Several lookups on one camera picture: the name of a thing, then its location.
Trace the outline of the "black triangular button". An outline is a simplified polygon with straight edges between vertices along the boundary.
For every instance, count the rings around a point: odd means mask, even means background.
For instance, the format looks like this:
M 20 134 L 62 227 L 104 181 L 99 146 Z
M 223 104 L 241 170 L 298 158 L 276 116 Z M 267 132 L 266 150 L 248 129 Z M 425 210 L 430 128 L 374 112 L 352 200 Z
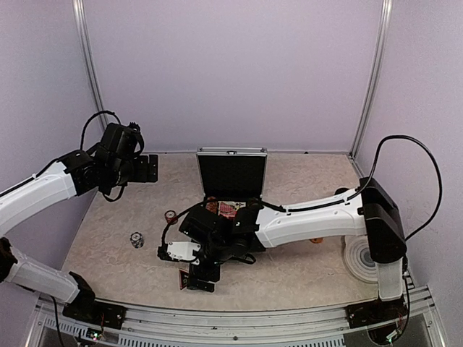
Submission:
M 179 269 L 179 287 L 181 290 L 190 289 L 190 274 L 183 269 Z

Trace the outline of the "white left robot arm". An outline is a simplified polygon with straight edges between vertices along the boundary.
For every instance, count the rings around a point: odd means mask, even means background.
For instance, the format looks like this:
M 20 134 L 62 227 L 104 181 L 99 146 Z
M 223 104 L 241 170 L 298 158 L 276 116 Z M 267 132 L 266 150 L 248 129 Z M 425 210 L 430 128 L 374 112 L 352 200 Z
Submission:
M 13 247 L 6 234 L 14 227 L 59 202 L 98 190 L 107 202 L 111 191 L 122 194 L 131 182 L 157 180 L 144 139 L 135 122 L 110 123 L 101 140 L 88 150 L 74 150 L 1 193 L 1 281 L 54 297 L 85 321 L 101 315 L 101 305 L 82 276 L 55 270 Z

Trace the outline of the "red playing card deck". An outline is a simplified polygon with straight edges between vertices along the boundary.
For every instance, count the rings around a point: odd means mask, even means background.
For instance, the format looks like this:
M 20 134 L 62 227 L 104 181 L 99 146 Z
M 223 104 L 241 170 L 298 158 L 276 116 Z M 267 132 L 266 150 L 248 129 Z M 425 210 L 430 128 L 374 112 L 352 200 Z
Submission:
M 245 206 L 245 202 L 220 201 L 220 203 L 218 204 L 218 214 L 226 218 L 233 218 L 237 214 L 237 211 Z

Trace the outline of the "red poker chip stack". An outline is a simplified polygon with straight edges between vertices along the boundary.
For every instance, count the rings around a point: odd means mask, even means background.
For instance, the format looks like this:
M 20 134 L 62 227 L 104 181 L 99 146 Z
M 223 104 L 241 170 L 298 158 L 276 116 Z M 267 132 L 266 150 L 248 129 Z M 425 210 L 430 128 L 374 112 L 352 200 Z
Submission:
M 177 213 L 174 210 L 167 210 L 164 213 L 164 218 L 167 223 L 170 223 L 172 225 L 178 222 Z

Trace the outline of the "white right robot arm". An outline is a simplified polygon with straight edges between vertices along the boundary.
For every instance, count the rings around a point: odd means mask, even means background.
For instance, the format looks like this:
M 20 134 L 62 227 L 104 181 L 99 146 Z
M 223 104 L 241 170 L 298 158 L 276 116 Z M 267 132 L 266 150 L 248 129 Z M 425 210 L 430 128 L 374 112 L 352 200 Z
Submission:
M 404 284 L 407 245 L 396 203 L 373 178 L 356 189 L 340 189 L 331 197 L 275 206 L 262 200 L 238 205 L 231 217 L 199 202 L 183 211 L 179 226 L 189 241 L 167 241 L 158 247 L 160 260 L 190 266 L 187 285 L 212 292 L 220 266 L 230 260 L 254 263 L 253 255 L 298 241 L 344 238 L 344 262 L 351 274 L 378 286 L 370 315 L 384 321 L 399 306 Z

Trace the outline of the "aluminium poker chip case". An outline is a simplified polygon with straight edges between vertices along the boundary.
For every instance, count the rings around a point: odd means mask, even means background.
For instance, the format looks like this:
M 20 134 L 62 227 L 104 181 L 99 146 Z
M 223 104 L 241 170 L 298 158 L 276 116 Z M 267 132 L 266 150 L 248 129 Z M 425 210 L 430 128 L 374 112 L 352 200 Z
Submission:
M 263 196 L 267 149 L 200 147 L 197 163 L 207 202 L 245 202 Z

